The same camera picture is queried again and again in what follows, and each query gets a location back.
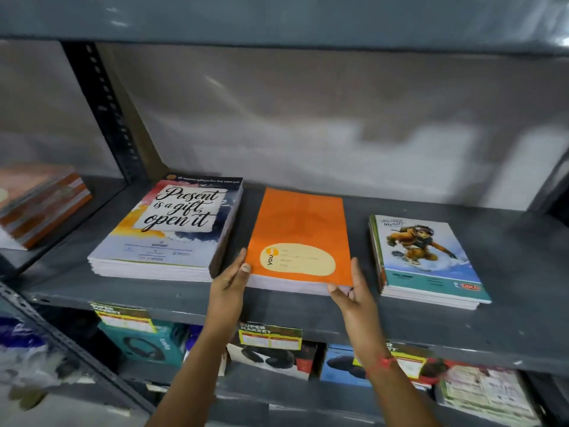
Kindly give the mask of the person's right hand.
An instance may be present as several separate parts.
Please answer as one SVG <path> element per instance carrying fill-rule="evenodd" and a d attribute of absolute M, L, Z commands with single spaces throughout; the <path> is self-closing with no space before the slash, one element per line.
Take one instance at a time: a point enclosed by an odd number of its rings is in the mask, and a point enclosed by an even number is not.
<path fill-rule="evenodd" d="M 391 355 L 383 334 L 377 302 L 372 295 L 356 257 L 351 259 L 353 286 L 348 295 L 352 307 L 339 308 L 354 354 L 362 362 Z"/>

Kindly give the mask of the orange notebook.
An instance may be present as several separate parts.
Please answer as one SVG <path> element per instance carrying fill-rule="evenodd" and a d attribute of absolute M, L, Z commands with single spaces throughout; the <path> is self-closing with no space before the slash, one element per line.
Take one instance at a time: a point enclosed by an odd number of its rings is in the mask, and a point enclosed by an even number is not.
<path fill-rule="evenodd" d="M 329 295 L 328 284 L 348 294 L 351 252 L 340 197 L 267 188 L 247 247 L 247 286 Z"/>

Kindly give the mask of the person's right forearm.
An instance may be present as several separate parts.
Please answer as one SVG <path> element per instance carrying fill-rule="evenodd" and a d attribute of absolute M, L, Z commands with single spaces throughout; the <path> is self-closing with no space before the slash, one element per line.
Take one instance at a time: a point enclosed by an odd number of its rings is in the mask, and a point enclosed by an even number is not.
<path fill-rule="evenodd" d="M 362 362 L 364 369 L 371 367 L 377 358 L 370 363 Z M 369 381 L 386 427 L 443 427 L 398 364 L 377 371 Z"/>

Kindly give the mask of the person's left forearm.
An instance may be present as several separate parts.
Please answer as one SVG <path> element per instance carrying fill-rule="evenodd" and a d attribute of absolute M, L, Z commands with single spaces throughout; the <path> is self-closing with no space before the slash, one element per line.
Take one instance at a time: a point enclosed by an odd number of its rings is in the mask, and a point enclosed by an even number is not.
<path fill-rule="evenodd" d="M 205 427 L 223 353 L 235 325 L 207 323 L 144 427 Z"/>

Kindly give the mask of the blue product box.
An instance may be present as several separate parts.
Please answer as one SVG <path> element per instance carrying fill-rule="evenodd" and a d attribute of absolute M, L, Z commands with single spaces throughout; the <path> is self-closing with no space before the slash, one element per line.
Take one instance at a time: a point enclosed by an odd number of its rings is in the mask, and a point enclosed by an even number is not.
<path fill-rule="evenodd" d="M 330 383 L 372 387 L 364 368 L 355 363 L 353 348 L 349 345 L 326 346 L 319 379 Z"/>

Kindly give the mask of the red wrist thread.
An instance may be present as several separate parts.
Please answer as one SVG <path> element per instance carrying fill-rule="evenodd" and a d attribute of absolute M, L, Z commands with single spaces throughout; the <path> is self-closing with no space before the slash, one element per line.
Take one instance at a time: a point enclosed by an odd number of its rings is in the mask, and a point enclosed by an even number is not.
<path fill-rule="evenodd" d="M 389 370 L 392 365 L 397 365 L 398 360 L 393 355 L 378 357 L 375 363 L 368 368 L 365 368 L 366 378 L 371 380 L 372 375 L 379 370 Z"/>

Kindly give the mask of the white headphone box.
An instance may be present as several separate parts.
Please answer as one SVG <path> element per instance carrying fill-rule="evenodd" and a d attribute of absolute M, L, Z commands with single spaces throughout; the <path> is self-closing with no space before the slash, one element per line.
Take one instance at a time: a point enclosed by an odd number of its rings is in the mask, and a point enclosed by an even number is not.
<path fill-rule="evenodd" d="M 304 381 L 309 380 L 317 355 L 317 343 L 305 341 L 296 351 L 243 345 L 238 341 L 226 349 L 231 361 Z"/>

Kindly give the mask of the stack of script print notebooks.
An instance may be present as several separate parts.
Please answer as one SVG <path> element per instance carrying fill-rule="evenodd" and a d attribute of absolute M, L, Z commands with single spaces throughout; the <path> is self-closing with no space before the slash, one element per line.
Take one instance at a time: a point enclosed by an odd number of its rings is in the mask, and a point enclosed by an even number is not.
<path fill-rule="evenodd" d="M 242 178 L 169 173 L 88 256 L 97 275 L 207 282 L 219 273 Z"/>

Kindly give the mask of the stack of cartoon cover notebooks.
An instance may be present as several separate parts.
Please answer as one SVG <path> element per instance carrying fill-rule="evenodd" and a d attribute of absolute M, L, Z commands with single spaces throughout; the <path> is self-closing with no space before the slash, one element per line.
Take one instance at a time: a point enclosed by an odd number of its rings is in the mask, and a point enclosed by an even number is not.
<path fill-rule="evenodd" d="M 383 297 L 464 310 L 492 303 L 448 223 L 371 215 L 368 224 Z"/>

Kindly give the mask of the gray metal shelf rack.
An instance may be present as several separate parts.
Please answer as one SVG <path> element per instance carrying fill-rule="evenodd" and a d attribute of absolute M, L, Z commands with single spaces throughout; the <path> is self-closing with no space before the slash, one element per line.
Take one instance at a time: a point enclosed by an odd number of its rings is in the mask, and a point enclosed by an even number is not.
<path fill-rule="evenodd" d="M 94 42 L 149 179 L 129 184 L 60 41 Z M 91 301 L 203 323 L 206 283 L 100 277 L 87 256 L 153 178 L 244 179 L 224 265 L 265 187 L 448 222 L 492 304 L 380 298 L 388 337 L 569 377 L 569 0 L 0 0 L 0 162 L 70 163 L 94 200 L 0 280 L 39 314 Z"/>

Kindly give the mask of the clear packet of printed papers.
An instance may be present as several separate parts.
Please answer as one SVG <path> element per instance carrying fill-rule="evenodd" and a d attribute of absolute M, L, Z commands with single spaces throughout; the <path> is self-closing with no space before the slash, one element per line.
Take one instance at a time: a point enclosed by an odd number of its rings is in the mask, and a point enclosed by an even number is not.
<path fill-rule="evenodd" d="M 530 395 L 514 370 L 455 365 L 435 386 L 443 407 L 505 427 L 542 427 Z"/>

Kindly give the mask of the black perforated shelf upright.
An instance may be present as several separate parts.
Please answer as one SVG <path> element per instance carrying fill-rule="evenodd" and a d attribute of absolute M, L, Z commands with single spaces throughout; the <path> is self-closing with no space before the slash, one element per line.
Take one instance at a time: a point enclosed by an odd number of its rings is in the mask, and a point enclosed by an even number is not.
<path fill-rule="evenodd" d="M 60 41 L 60 44 L 123 178 L 129 184 L 148 180 L 96 44 L 89 41 Z"/>

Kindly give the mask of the stack of brown orange notebooks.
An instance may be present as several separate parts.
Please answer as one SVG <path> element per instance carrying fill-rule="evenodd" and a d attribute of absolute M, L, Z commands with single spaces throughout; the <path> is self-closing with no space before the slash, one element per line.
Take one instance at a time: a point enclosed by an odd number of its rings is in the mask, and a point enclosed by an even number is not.
<path fill-rule="evenodd" d="M 31 250 L 92 198 L 71 165 L 0 166 L 0 248 Z"/>

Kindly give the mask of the blue plastic bag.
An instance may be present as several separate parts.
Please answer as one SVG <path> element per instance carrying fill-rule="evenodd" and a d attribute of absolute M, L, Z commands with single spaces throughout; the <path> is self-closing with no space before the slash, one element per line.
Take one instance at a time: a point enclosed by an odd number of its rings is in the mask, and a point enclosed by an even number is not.
<path fill-rule="evenodd" d="M 0 316 L 0 347 L 34 350 L 46 346 L 44 340 L 33 330 L 15 318 Z"/>

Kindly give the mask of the gray perforated shelf post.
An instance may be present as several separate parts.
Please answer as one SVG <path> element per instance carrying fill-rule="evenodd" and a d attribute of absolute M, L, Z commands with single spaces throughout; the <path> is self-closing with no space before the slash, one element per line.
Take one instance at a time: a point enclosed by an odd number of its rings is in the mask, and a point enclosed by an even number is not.
<path fill-rule="evenodd" d="M 41 336 L 76 362 L 82 372 L 88 373 L 96 384 L 120 400 L 130 409 L 152 415 L 155 405 L 122 380 L 108 367 L 100 363 L 74 340 L 49 324 L 17 291 L 0 280 L 0 306 L 6 307 L 14 318 Z"/>

